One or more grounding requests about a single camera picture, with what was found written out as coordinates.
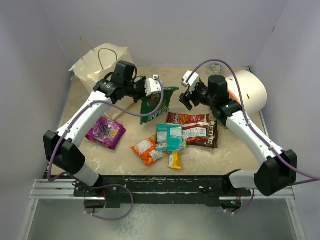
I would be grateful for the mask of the green chips bag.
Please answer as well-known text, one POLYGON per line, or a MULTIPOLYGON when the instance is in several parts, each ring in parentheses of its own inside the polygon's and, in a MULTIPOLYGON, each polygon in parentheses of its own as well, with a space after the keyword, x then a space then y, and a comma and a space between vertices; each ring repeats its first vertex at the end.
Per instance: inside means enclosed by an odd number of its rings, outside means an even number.
MULTIPOLYGON (((161 116, 162 114, 168 112, 171 98, 172 98, 173 94, 175 92, 177 92, 178 90, 179 90, 179 88, 175 87, 175 86, 165 87, 163 100, 161 102, 160 107, 153 114, 141 117, 140 124, 142 125, 142 124, 149 123, 149 122, 153 121, 154 119, 158 118, 159 116, 161 116)), ((159 93, 152 94, 152 95, 142 99, 140 114, 145 115, 150 112, 153 112, 157 108, 157 106, 159 105, 160 100, 161 100, 161 95, 159 93)))

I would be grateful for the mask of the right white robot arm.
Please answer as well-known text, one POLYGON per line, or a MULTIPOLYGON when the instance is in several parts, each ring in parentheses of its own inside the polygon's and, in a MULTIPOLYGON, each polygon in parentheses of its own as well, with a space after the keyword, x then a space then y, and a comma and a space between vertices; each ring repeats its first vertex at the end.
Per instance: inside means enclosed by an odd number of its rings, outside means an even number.
POLYGON ((235 170, 229 173, 228 180, 222 183, 226 195, 233 196, 247 188, 257 189, 269 197, 296 182, 297 174, 292 169, 297 166, 296 153, 291 149, 283 150, 250 120, 242 106, 230 98, 224 76, 212 75, 208 84, 204 84, 197 73, 187 71, 182 85, 187 90, 179 101, 188 110, 200 104, 208 106, 212 115, 245 143, 259 163, 257 172, 235 170))

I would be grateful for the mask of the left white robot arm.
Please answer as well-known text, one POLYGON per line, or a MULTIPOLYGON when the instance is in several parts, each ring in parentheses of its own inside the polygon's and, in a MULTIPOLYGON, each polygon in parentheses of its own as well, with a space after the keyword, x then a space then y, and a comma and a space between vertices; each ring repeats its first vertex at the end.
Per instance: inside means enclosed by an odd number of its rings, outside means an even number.
POLYGON ((91 196, 98 196, 103 191, 102 177, 86 164, 86 158, 79 150, 89 130, 110 108, 124 97, 131 97, 135 102, 152 94, 161 93, 162 83, 158 76, 142 77, 136 81, 137 68, 127 61, 119 61, 113 72, 108 73, 93 87, 87 101, 77 113, 56 131, 48 130, 43 136, 44 150, 48 170, 55 165, 65 174, 85 184, 85 190, 91 196))

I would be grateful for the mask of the brown paper bag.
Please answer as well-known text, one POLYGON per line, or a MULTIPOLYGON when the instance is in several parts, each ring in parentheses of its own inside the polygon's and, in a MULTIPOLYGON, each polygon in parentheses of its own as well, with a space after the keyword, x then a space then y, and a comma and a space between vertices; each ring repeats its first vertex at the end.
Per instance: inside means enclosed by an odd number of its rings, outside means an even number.
POLYGON ((88 92, 92 92, 98 81, 115 70, 118 61, 133 63, 127 47, 103 43, 92 47, 80 36, 80 59, 69 69, 80 79, 88 92))

